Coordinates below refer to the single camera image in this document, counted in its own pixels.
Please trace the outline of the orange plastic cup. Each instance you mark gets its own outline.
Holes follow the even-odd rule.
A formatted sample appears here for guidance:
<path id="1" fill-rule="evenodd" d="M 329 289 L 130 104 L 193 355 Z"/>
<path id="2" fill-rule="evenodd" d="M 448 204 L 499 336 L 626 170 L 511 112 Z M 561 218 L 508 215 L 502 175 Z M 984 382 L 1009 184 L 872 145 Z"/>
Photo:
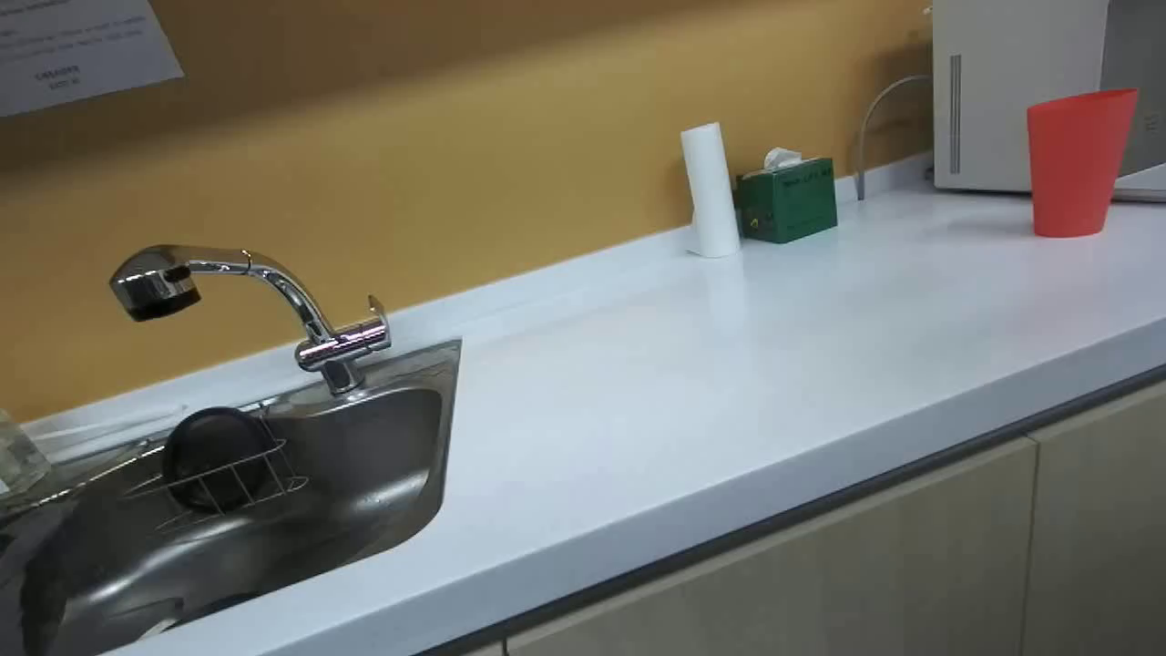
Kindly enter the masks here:
<path id="1" fill-rule="evenodd" d="M 1094 236 L 1109 224 L 1138 90 L 1068 95 L 1028 110 L 1031 229 Z"/>

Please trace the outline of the white water tap dispenser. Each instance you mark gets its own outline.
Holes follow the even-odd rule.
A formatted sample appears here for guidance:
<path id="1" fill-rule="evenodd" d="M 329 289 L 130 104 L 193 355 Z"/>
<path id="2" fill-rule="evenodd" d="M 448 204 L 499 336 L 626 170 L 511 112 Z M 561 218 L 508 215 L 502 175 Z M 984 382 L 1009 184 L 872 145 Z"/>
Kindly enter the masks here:
<path id="1" fill-rule="evenodd" d="M 1028 110 L 1132 87 L 1115 196 L 1166 202 L 1166 0 L 933 0 L 933 184 L 1024 193 Z"/>

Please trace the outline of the green tissue box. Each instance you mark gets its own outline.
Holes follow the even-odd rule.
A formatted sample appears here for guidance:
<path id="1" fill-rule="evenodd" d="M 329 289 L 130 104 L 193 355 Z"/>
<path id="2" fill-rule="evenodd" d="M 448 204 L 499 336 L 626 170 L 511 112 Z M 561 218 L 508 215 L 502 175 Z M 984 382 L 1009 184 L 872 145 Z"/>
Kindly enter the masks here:
<path id="1" fill-rule="evenodd" d="M 741 235 L 790 246 L 837 227 L 834 161 L 807 161 L 793 151 L 769 151 L 759 170 L 736 180 Z"/>

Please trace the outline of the black sponge in sink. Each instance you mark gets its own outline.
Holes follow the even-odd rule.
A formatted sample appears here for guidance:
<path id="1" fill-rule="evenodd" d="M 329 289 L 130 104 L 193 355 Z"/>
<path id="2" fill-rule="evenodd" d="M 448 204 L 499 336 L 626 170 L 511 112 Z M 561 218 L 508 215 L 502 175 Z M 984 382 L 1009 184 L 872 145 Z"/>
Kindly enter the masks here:
<path id="1" fill-rule="evenodd" d="M 196 513 L 256 504 L 270 486 L 270 425 L 238 407 L 187 415 L 163 446 L 163 480 L 177 507 Z"/>

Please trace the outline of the beige left cabinet door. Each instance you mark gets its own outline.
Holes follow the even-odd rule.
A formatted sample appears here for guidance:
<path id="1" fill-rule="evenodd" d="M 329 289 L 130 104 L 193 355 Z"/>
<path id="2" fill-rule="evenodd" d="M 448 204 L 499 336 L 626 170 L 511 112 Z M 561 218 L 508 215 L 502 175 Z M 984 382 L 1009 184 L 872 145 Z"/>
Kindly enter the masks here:
<path id="1" fill-rule="evenodd" d="M 1031 480 L 1003 446 L 473 656 L 1019 656 Z"/>

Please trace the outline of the beige cabinet door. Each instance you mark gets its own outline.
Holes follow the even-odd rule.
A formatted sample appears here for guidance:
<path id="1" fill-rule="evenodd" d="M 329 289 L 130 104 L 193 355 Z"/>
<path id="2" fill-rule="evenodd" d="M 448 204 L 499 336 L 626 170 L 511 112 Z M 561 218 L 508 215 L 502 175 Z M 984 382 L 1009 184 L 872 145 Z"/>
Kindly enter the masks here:
<path id="1" fill-rule="evenodd" d="M 1024 656 L 1166 656 L 1166 388 L 1035 433 Z"/>
<path id="2" fill-rule="evenodd" d="M 1031 480 L 1003 446 L 473 656 L 1019 656 Z"/>

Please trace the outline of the chrome sink faucet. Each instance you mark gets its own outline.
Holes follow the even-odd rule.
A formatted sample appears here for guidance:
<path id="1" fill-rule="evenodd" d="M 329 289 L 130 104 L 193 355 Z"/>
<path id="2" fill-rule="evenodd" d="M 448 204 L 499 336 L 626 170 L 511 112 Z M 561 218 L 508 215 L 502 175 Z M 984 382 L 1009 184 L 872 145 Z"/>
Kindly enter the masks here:
<path id="1" fill-rule="evenodd" d="M 148 246 L 113 271 L 111 289 L 130 321 L 157 321 L 200 298 L 200 272 L 248 277 L 275 289 L 305 331 L 295 347 L 295 365 L 319 377 L 333 396 L 356 393 L 366 388 L 356 362 L 395 344 L 380 298 L 367 298 L 367 321 L 334 328 L 287 266 L 248 247 Z"/>

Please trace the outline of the stainless steel sink basin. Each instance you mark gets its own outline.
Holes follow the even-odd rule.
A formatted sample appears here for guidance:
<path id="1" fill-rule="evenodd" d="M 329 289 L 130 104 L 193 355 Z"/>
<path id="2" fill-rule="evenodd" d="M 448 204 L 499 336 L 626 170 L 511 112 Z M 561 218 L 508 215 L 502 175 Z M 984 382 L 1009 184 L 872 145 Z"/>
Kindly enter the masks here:
<path id="1" fill-rule="evenodd" d="M 234 513 L 129 501 L 162 473 L 163 430 L 55 462 L 2 504 L 0 656 L 104 656 L 409 542 L 445 504 L 457 382 L 438 344 L 370 362 L 356 396 L 251 401 L 309 486 Z"/>

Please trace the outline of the beige right cabinet door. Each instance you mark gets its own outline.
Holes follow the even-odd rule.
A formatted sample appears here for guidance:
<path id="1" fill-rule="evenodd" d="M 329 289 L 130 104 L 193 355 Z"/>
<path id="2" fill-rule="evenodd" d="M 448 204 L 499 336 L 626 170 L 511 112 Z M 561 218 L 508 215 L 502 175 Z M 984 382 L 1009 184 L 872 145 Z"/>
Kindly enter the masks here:
<path id="1" fill-rule="evenodd" d="M 1035 433 L 1024 656 L 1166 656 L 1166 388 Z"/>

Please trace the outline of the clear glass container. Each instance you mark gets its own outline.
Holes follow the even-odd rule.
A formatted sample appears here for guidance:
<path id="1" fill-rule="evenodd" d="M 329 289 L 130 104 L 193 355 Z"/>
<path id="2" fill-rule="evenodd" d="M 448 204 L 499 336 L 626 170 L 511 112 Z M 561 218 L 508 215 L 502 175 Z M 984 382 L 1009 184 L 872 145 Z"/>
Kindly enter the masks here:
<path id="1" fill-rule="evenodd" d="M 43 480 L 52 470 L 49 457 L 33 438 L 0 407 L 0 491 L 17 497 Z"/>

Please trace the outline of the white paper notice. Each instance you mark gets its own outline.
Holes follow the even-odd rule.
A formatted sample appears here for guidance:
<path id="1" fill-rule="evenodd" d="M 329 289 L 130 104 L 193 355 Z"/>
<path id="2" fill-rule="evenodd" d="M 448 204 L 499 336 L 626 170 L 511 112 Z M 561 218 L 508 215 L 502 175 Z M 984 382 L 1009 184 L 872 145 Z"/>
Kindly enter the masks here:
<path id="1" fill-rule="evenodd" d="M 0 0 L 0 118 L 177 76 L 148 0 Z"/>

